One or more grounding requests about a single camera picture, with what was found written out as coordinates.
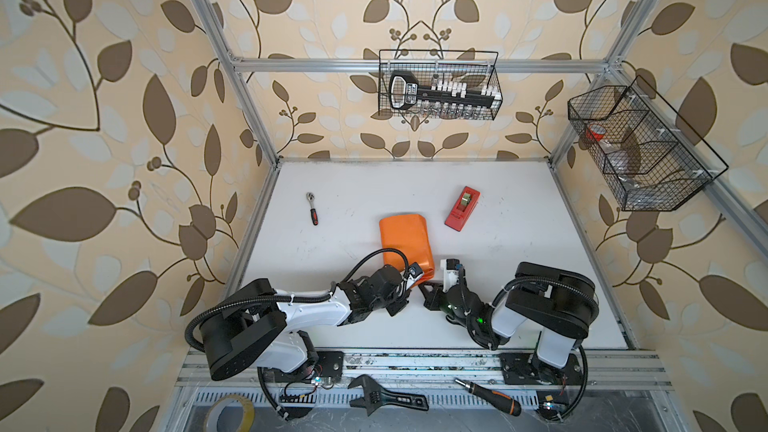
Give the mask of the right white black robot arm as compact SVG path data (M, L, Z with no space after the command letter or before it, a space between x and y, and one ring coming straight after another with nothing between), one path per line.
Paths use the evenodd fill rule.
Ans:
M515 276L490 302L469 289L466 269L448 259L442 282L423 282L424 305L465 329L488 350L506 344L527 321L542 327L532 362L562 370L571 352L582 345L600 311L596 286L588 277L567 270L521 262Z

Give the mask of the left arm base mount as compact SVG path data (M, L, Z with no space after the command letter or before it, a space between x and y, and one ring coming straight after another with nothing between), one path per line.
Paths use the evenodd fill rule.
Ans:
M296 370L286 373L276 368L264 369L267 381L278 384L303 383L330 387L341 381L345 354L341 351L312 352Z

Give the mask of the yellow orange wrapping paper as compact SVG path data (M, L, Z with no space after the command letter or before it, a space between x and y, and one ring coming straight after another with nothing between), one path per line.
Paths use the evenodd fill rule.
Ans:
M382 248L403 252L410 264L417 263L424 272L417 284L434 277L435 262L431 250L426 219L419 214L395 215L379 221Z

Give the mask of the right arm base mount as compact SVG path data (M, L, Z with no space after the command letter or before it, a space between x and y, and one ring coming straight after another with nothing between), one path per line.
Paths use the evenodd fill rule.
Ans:
M534 352L506 352L499 354L498 358L506 385L583 385L588 371L586 355L581 347L569 354L563 368L544 363Z

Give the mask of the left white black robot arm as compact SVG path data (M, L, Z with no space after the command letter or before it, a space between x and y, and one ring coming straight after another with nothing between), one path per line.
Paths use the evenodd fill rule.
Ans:
M321 295L297 295L257 279L186 326L188 345L206 355L211 379L223 381L255 365L284 373L316 361L308 330L366 320L377 310L399 313L424 276L413 263L404 272L385 265L373 275L335 284Z

